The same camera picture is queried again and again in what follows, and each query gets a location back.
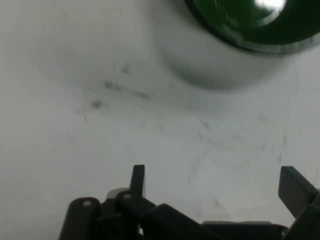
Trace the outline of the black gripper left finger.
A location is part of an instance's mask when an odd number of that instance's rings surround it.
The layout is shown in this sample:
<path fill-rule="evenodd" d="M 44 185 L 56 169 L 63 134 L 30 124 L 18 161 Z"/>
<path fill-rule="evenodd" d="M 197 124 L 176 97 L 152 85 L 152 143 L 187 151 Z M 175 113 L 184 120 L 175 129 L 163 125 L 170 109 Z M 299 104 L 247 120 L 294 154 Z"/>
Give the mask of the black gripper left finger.
<path fill-rule="evenodd" d="M 196 240 L 208 236 L 199 223 L 167 204 L 143 197 L 145 166 L 134 165 L 130 186 L 100 202 L 85 197 L 68 207 L 61 240 Z"/>

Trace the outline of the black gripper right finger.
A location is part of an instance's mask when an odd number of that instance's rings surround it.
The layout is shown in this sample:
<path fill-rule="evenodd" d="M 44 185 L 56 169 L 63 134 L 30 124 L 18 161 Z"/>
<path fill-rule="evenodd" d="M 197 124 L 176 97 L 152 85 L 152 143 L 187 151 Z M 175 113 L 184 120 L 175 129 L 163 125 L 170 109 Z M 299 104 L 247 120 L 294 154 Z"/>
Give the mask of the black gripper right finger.
<path fill-rule="evenodd" d="M 293 166 L 280 169 L 278 196 L 295 218 L 284 240 L 320 238 L 320 190 Z"/>

